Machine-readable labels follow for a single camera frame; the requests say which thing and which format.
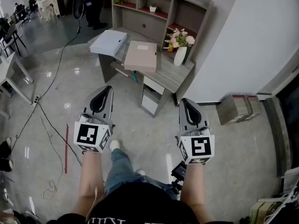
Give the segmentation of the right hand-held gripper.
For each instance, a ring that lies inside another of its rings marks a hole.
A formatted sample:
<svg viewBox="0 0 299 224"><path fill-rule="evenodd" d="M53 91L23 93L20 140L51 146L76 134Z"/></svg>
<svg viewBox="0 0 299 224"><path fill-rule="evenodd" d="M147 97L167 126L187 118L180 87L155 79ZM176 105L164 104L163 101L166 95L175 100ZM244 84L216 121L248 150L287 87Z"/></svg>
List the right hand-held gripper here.
<svg viewBox="0 0 299 224"><path fill-rule="evenodd" d="M214 157L215 136L211 135L208 126L209 120L204 109L190 99L181 99L179 103L180 132L177 133L176 139L186 165L205 165Z"/></svg>

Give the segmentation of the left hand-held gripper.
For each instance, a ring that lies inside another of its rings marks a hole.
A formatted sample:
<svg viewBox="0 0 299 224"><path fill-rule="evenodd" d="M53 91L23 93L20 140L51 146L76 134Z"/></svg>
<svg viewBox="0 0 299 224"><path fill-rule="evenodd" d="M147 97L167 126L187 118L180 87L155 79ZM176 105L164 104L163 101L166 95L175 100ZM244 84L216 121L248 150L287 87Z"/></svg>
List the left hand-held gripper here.
<svg viewBox="0 0 299 224"><path fill-rule="evenodd" d="M73 136L73 143L82 151L103 153L115 127L110 120L113 98L113 88L107 85L94 91L83 102L83 113L75 122ZM87 113L97 113L102 118Z"/></svg>

